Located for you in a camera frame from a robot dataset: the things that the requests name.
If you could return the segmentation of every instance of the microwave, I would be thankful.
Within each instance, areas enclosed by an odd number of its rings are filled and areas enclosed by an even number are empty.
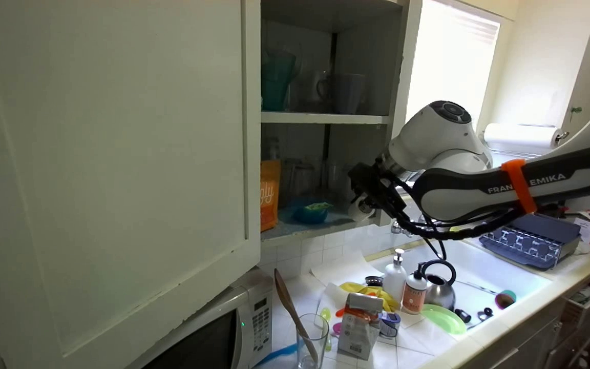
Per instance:
[[[273,278],[253,268],[133,361],[133,369],[251,369],[273,351]]]

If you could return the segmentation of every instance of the paper towel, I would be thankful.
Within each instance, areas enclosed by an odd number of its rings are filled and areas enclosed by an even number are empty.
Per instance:
[[[513,158],[532,158],[550,151],[562,139],[562,129],[531,124],[490,124],[483,132],[494,166]]]

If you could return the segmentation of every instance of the window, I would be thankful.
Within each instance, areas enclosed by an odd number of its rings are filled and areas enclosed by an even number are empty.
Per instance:
[[[406,119],[433,101],[454,101],[471,112],[475,125],[497,33],[500,20],[494,15],[449,0],[425,0]]]

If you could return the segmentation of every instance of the kitchen counter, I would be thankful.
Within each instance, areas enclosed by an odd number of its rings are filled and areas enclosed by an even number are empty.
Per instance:
[[[487,349],[502,334],[511,333],[532,313],[559,300],[563,294],[584,283],[590,276],[590,255],[574,255],[551,270],[531,270],[550,283],[522,302],[516,302],[505,311],[497,311],[487,325],[480,325],[462,337],[451,337],[425,317],[402,315],[398,339],[377,339],[369,361],[359,361],[336,352],[338,339],[333,339],[333,349],[326,351],[324,367],[359,369],[359,367],[460,367],[471,356]],[[299,313],[315,313],[322,308],[343,305],[338,289],[319,278],[315,273],[287,278],[289,292]],[[275,296],[273,310],[273,349],[279,351],[296,343],[296,329],[281,302]],[[283,354],[262,367],[287,367],[296,363],[296,354]]]

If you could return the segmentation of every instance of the sink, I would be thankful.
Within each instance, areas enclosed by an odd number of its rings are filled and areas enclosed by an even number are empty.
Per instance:
[[[509,261],[491,255],[490,250],[483,250],[478,241],[452,241],[445,242],[447,248],[447,261],[456,268],[456,281],[452,286],[456,302],[454,310],[464,310],[471,315],[469,329],[482,325],[478,317],[478,311],[483,311],[483,308],[491,308],[496,317],[505,310],[496,305],[496,294],[500,292],[514,292],[516,304],[522,300],[532,297],[537,292],[550,286],[547,278],[511,265]],[[408,273],[413,273],[419,268],[419,263],[436,258],[429,246],[419,246],[403,252],[403,268]],[[386,273],[386,267],[391,263],[391,258],[379,258],[370,265]],[[442,278],[449,278],[451,273],[442,265],[433,265],[429,273],[435,273]]]

